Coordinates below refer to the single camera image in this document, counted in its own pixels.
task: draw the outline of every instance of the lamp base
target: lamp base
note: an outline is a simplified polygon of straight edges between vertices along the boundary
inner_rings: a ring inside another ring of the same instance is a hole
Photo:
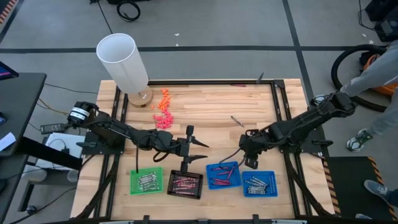
[[[139,93],[129,94],[130,103],[139,108],[149,106],[153,98],[154,95],[152,94],[152,89],[149,86],[146,86],[145,90],[142,90]]]

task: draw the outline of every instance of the green tray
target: green tray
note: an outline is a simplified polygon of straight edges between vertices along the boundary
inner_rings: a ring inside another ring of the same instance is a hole
[[[155,172],[157,177],[157,182],[159,190],[151,190],[144,191],[140,189],[140,185],[138,184],[139,177]],[[139,169],[139,173],[136,173],[136,170],[130,171],[130,195],[140,195],[140,194],[152,194],[163,191],[163,168],[161,167],[151,167],[146,169]]]

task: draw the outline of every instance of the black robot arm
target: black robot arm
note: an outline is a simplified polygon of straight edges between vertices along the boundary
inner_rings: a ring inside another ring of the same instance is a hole
[[[68,123],[74,128],[90,129],[108,147],[118,147],[124,142],[124,138],[127,138],[139,149],[147,151],[155,149],[157,153],[154,156],[154,162],[160,162],[169,154],[181,156],[183,157],[181,165],[182,172],[186,172],[188,163],[191,163],[195,159],[206,157],[189,155],[190,143],[208,147],[195,139],[193,136],[193,126],[190,125],[187,126],[187,138],[177,138],[174,140],[173,135],[168,131],[158,131],[156,129],[138,130],[110,117],[105,112],[98,111],[98,107],[95,104],[87,102],[76,102],[68,116]],[[164,152],[165,156],[157,159],[156,157],[161,152]]]
[[[332,118],[352,115],[355,107],[347,94],[332,93],[320,105],[291,120],[278,121],[260,130],[247,130],[239,140],[239,147],[245,152],[245,165],[257,169],[258,155],[273,147],[300,147],[310,131]]]

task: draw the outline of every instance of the blue tray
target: blue tray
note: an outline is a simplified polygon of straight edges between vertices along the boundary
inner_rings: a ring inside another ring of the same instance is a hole
[[[252,176],[265,182],[268,186],[265,194],[249,194],[248,187],[250,184],[245,183]],[[244,171],[242,172],[243,178],[243,195],[245,197],[278,197],[278,189],[276,186],[276,179],[274,171]]]
[[[235,166],[234,171],[232,171],[231,177],[229,177],[229,181],[231,182],[231,185],[225,186],[225,185],[213,185],[215,181],[212,180],[212,178],[217,178],[221,180],[226,180],[228,174],[223,174],[223,175],[217,175],[217,173],[220,172],[226,172],[227,170],[211,170],[212,168],[217,168],[217,167],[230,167],[232,168]],[[221,164],[208,164],[206,166],[206,173],[207,173],[207,183],[209,186],[210,190],[218,190],[218,189],[227,189],[230,187],[239,187],[242,185],[241,182],[241,174],[239,172],[239,166],[238,162],[223,162]]]

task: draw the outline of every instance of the silver pen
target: silver pen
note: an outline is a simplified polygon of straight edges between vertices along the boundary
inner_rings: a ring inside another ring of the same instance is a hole
[[[231,116],[231,118],[232,118],[235,122],[237,122],[240,126],[244,127],[244,124],[243,124],[242,122],[238,121],[238,119],[236,119],[234,116]]]

